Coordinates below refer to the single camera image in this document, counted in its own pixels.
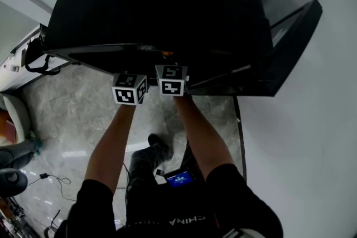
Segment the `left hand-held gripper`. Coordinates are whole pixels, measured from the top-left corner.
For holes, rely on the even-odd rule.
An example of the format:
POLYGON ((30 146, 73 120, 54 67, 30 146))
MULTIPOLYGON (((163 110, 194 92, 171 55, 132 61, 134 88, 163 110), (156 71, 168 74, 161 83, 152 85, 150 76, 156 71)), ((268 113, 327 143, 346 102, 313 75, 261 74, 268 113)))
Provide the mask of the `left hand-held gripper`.
POLYGON ((147 91, 146 75, 114 74, 112 92, 117 104, 141 104, 147 91))

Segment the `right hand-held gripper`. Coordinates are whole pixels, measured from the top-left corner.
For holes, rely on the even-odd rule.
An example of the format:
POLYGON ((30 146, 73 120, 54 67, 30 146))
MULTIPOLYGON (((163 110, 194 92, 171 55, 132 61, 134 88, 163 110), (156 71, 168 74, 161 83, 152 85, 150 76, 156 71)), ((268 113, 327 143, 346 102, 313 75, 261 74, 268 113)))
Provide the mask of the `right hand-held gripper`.
POLYGON ((188 71, 187 66, 156 65, 155 69, 161 95, 184 95, 188 71))

